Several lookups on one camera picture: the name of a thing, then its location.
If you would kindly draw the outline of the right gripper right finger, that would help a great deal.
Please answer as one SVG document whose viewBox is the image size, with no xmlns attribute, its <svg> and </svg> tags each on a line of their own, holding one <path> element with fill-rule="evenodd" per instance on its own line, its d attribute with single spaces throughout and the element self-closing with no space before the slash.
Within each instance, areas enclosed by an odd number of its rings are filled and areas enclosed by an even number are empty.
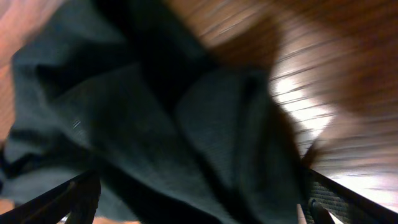
<svg viewBox="0 0 398 224">
<path fill-rule="evenodd" d="M 307 200 L 300 206 L 307 223 L 397 223 L 397 213 L 333 180 L 307 170 Z"/>
</svg>

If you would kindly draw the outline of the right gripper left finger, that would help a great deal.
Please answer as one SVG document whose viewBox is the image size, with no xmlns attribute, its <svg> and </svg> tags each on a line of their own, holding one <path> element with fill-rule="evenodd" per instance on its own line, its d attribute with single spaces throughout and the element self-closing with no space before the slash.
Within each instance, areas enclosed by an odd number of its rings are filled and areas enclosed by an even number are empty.
<svg viewBox="0 0 398 224">
<path fill-rule="evenodd" d="M 1 215 L 4 224 L 92 224 L 101 194 L 99 175 L 80 174 Z"/>
</svg>

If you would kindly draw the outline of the black polo shirt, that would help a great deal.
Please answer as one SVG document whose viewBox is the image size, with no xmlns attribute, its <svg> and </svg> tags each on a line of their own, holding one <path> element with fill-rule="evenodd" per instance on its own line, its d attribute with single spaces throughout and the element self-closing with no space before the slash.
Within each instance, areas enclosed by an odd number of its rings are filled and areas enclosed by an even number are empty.
<svg viewBox="0 0 398 224">
<path fill-rule="evenodd" d="M 112 220 L 297 223 L 303 170 L 267 73 L 214 63 L 162 9 L 68 1 L 12 72 L 1 197 L 95 170 Z"/>
</svg>

